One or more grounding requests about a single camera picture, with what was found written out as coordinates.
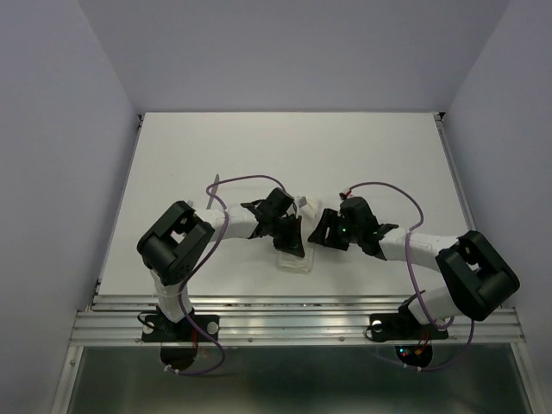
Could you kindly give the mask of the white cloth napkin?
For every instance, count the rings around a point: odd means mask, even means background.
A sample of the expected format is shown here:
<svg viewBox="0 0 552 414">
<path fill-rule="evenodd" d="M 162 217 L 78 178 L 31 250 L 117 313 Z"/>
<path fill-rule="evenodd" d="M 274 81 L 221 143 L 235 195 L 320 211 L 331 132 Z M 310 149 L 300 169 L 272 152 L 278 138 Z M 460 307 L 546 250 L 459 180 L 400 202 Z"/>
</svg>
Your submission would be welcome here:
<svg viewBox="0 0 552 414">
<path fill-rule="evenodd" d="M 298 210 L 302 217 L 301 236 L 304 247 L 304 258 L 298 258 L 291 254 L 278 253 L 277 268 L 288 273 L 307 274 L 314 267 L 315 245 L 308 242 L 308 237 L 315 229 L 321 216 L 320 200 L 307 197 L 308 204 Z"/>
</svg>

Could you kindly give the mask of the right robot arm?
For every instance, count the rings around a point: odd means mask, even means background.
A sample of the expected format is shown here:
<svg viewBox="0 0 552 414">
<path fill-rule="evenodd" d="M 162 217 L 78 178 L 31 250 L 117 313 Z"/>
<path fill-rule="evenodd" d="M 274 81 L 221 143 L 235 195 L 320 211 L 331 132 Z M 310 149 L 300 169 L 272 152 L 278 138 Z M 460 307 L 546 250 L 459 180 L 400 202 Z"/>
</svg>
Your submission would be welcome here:
<svg viewBox="0 0 552 414">
<path fill-rule="evenodd" d="M 441 274 L 442 287 L 427 292 L 415 284 L 413 295 L 396 313 L 379 318 L 373 326 L 375 341 L 417 336 L 429 326 L 443 330 L 444 320 L 458 316 L 482 322 L 520 287 L 518 276 L 479 231 L 460 236 L 415 233 L 380 223 L 360 197 L 343 199 L 339 210 L 324 210 L 308 240 L 339 250 L 355 244 L 377 259 L 403 261 L 409 271 L 419 266 Z"/>
</svg>

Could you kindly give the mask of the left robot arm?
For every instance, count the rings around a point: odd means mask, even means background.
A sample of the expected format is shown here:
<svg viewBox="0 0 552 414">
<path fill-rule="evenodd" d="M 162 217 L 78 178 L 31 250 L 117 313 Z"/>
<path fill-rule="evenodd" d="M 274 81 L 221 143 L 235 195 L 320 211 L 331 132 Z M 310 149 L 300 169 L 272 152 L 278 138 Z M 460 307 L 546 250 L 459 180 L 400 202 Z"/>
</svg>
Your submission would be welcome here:
<svg viewBox="0 0 552 414">
<path fill-rule="evenodd" d="M 188 293 L 188 282 L 213 249 L 224 240 L 268 236 L 277 251 L 303 259 L 301 224 L 294 198 L 280 188 L 222 210 L 195 210 L 183 201 L 171 205 L 137 244 L 158 299 L 156 311 L 141 320 L 141 339 L 191 342 L 199 329 L 219 323 L 215 315 L 197 316 Z"/>
</svg>

